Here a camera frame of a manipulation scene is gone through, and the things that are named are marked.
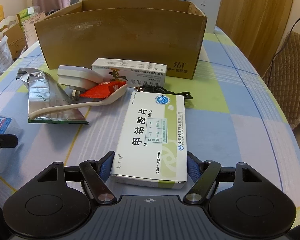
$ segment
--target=brown chair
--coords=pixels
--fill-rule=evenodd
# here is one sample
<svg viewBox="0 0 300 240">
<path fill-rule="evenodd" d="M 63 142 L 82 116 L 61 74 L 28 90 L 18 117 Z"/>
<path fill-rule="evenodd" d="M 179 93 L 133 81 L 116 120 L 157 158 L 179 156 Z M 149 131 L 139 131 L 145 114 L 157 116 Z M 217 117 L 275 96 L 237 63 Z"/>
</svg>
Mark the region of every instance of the brown chair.
<svg viewBox="0 0 300 240">
<path fill-rule="evenodd" d="M 263 76 L 268 83 L 271 65 Z M 285 48 L 274 59 L 268 88 L 291 128 L 300 124 L 300 34 L 291 32 Z"/>
</svg>

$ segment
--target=white box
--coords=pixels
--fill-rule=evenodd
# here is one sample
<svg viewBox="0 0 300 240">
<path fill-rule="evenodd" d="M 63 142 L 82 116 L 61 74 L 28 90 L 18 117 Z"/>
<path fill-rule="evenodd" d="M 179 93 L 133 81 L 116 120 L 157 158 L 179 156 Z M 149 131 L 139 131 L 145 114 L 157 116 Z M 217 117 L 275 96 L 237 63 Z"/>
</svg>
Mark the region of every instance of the white box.
<svg viewBox="0 0 300 240">
<path fill-rule="evenodd" d="M 187 181 L 183 96 L 132 93 L 111 176 L 133 185 L 183 187 Z"/>
<path fill-rule="evenodd" d="M 213 33 L 216 26 L 221 0 L 187 0 L 193 2 L 208 18 L 206 33 Z"/>
<path fill-rule="evenodd" d="M 103 82 L 126 81 L 128 87 L 142 85 L 164 86 L 167 65 L 125 60 L 98 58 L 92 63 L 92 69 L 103 76 Z"/>
</svg>

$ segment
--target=red packet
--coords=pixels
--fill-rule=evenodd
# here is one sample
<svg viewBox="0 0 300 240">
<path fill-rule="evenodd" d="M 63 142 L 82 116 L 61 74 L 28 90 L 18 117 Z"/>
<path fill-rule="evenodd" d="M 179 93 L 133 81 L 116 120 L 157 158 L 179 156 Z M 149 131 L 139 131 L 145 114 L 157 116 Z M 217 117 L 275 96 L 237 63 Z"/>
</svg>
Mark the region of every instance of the red packet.
<svg viewBox="0 0 300 240">
<path fill-rule="evenodd" d="M 103 82 L 80 94 L 80 96 L 85 98 L 107 98 L 125 84 L 125 81 Z"/>
</svg>

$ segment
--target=black cable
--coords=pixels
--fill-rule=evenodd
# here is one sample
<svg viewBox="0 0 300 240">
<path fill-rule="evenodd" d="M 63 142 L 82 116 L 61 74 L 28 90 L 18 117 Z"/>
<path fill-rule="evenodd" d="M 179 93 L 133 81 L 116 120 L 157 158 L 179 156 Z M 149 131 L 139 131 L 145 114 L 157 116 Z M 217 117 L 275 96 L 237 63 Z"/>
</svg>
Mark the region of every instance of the black cable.
<svg viewBox="0 0 300 240">
<path fill-rule="evenodd" d="M 272 72 L 272 67 L 273 67 L 273 60 L 274 60 L 274 58 L 275 58 L 281 51 L 283 51 L 283 49 L 285 48 L 285 46 L 288 44 L 288 41 L 289 41 L 289 39 L 290 39 L 291 32 L 292 32 L 294 26 L 298 23 L 298 21 L 300 21 L 300 18 L 292 25 L 292 28 L 291 28 L 291 30 L 290 30 L 290 32 L 289 32 L 289 34 L 288 34 L 288 36 L 287 36 L 287 38 L 286 38 L 286 40 L 285 40 L 284 45 L 281 47 L 281 49 L 280 49 L 276 54 L 274 54 L 274 56 L 273 56 L 272 59 L 271 59 L 271 66 L 270 66 L 270 72 L 269 72 L 269 78 L 268 78 L 268 82 L 267 82 L 267 87 L 269 86 L 269 82 L 270 82 L 270 78 L 271 78 L 271 72 Z"/>
<path fill-rule="evenodd" d="M 190 92 L 182 92 L 182 93 L 175 93 L 161 86 L 150 86 L 150 85 L 143 85 L 138 88 L 135 88 L 137 91 L 141 92 L 149 92 L 149 93 L 160 93 L 160 94 L 170 94 L 170 95 L 180 95 L 183 96 L 184 99 L 193 99 Z"/>
</svg>

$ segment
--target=table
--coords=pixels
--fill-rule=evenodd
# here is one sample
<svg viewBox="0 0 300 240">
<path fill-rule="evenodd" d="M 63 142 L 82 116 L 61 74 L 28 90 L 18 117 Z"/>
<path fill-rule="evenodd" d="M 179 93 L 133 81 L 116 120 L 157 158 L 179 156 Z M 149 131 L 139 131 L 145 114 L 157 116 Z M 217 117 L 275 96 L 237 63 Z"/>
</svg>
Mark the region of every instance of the table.
<svg viewBox="0 0 300 240">
<path fill-rule="evenodd" d="M 38 42 L 0 77 L 0 115 L 15 118 L 23 129 L 14 154 L 0 166 L 1 207 L 54 161 L 72 166 L 115 151 L 132 92 L 109 106 L 81 108 L 89 125 L 29 124 L 27 89 L 16 80 L 21 67 L 38 68 L 57 78 L 57 71 L 47 68 Z M 189 91 L 194 97 L 186 103 L 188 151 L 223 166 L 246 162 L 300 206 L 300 150 L 290 126 L 256 70 L 219 28 L 215 34 L 205 34 L 193 80 L 166 77 L 165 88 Z M 180 190 L 131 186 L 111 179 L 106 184 L 117 197 L 183 197 L 193 182 L 188 177 Z M 80 189 L 76 182 L 68 185 Z M 230 186 L 221 183 L 219 190 Z"/>
</svg>

